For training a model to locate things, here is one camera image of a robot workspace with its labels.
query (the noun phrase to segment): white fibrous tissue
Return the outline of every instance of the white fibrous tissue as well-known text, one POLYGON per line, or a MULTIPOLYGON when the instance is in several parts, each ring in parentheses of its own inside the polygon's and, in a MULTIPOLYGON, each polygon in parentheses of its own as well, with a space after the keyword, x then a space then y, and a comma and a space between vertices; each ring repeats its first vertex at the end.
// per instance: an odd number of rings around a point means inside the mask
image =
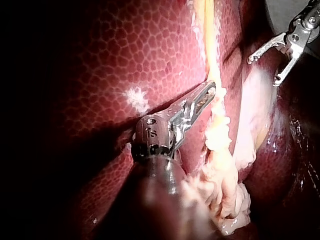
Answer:
POLYGON ((198 202, 207 216, 224 235, 250 223, 250 196, 238 183, 238 170, 229 146, 230 118, 224 108, 225 88, 217 87, 211 106, 211 120, 205 136, 210 150, 207 163, 183 181, 184 205, 198 202))

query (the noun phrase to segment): white cauterization mark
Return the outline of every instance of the white cauterization mark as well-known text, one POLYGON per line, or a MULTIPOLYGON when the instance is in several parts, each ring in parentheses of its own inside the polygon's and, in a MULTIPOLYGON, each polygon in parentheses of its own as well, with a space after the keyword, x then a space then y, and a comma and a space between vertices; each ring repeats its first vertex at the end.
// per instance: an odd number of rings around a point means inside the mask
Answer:
POLYGON ((206 51, 205 51, 205 44, 203 39, 203 34, 200 32, 200 28, 197 26, 196 23, 196 13, 192 14, 192 23, 191 23, 192 30, 195 34, 195 39, 198 42, 198 46, 200 48, 200 54, 203 60, 203 64, 206 65, 206 51))
POLYGON ((148 99, 145 99, 147 93, 142 91, 138 86, 135 88, 131 87, 123 95, 127 97, 127 103, 132 105, 137 112, 140 114, 145 114, 150 108, 148 105, 148 99))

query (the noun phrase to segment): metal jaw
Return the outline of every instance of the metal jaw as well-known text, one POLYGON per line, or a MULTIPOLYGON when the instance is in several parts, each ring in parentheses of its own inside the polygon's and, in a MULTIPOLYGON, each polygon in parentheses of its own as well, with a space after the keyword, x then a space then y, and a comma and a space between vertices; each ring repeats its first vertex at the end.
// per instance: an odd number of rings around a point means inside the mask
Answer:
POLYGON ((247 59, 247 63, 252 64, 273 47, 288 57, 289 62, 286 67, 274 77, 274 87, 279 87, 284 82, 304 52, 307 43, 311 43, 319 35, 320 1, 310 1, 310 4, 302 11, 303 14, 300 13, 291 21, 290 26, 293 31, 282 32, 271 38, 247 59))
POLYGON ((133 159, 156 154, 172 156, 215 95, 216 84, 203 82, 167 109, 141 118, 133 135, 133 159))

